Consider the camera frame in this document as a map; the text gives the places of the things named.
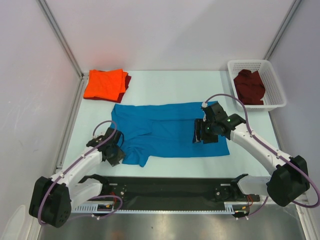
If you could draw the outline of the blue t shirt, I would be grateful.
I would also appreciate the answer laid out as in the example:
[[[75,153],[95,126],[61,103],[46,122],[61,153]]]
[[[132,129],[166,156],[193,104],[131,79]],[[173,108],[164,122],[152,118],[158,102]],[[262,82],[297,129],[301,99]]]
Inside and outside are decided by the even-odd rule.
[[[165,105],[115,104],[111,117],[124,135],[123,164],[144,167],[150,156],[203,158],[228,156],[227,140],[194,143],[195,119],[204,116],[201,102]]]

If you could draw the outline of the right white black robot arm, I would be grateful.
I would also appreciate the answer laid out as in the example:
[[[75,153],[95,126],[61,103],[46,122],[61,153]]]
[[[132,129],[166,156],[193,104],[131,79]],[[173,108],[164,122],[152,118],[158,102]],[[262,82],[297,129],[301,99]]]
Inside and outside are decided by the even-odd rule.
[[[308,167],[306,161],[263,142],[254,133],[250,133],[246,121],[238,114],[224,115],[221,120],[197,118],[194,121],[193,142],[204,144],[218,142],[223,136],[241,146],[250,153],[268,172],[268,176],[242,174],[233,180],[231,196],[242,201],[248,195],[270,197],[281,207],[287,206],[310,189],[306,179]]]

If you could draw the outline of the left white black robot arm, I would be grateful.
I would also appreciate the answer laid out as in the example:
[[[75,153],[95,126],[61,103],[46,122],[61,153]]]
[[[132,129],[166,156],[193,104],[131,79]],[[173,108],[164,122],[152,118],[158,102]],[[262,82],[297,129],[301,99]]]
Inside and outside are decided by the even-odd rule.
[[[117,144],[87,146],[81,155],[66,169],[51,177],[41,176],[34,184],[29,215],[36,218],[41,226],[51,225],[59,228],[69,219],[73,209],[89,200],[122,202],[116,196],[107,177],[86,174],[100,163],[107,161],[116,166],[125,157]]]

